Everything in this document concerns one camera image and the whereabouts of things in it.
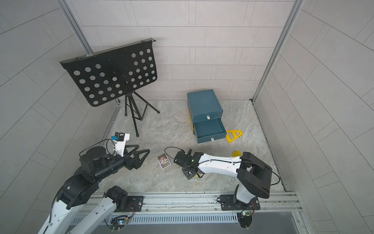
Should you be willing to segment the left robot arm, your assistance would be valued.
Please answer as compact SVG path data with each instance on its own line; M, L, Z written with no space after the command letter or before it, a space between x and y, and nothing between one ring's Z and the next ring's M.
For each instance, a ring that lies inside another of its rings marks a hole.
M149 149L139 150L139 145L130 145L131 151L111 155L106 148L95 146L80 157L81 166L65 181L55 196L50 214L40 229L41 234L65 234L84 205L99 189L99 183L122 168L138 169L150 153ZM128 192L114 186L105 192L98 205L73 228L71 234L90 234L113 212L129 212L115 218L109 227L121 230L140 212L143 196L129 196Z

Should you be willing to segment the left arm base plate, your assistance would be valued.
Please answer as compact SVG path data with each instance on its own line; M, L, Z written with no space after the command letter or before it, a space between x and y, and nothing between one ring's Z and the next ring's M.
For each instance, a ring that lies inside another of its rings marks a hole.
M116 212L141 212L144 196L126 196L117 202Z

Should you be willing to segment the teal three-drawer cabinet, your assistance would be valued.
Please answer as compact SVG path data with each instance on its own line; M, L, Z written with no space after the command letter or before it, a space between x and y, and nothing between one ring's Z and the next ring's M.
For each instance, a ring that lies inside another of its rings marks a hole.
M187 93L189 115L197 143L215 141L226 137L222 123L222 106L214 90Z

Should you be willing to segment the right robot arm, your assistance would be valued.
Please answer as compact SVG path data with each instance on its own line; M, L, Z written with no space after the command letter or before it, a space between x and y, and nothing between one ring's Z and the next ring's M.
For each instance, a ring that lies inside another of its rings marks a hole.
M221 174L235 177L241 183L234 193L234 202L248 205L253 198L268 199L273 170L252 153L243 152L240 157L218 157L196 152L193 155L181 150L173 161L190 180L200 174Z

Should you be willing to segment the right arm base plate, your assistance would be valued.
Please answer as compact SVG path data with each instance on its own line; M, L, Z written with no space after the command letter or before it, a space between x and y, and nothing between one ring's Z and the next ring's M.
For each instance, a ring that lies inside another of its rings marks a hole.
M216 200L220 205L222 211L234 211L234 210L260 210L260 203L257 197L251 199L250 203L246 204L241 201L234 199L234 194L220 195Z

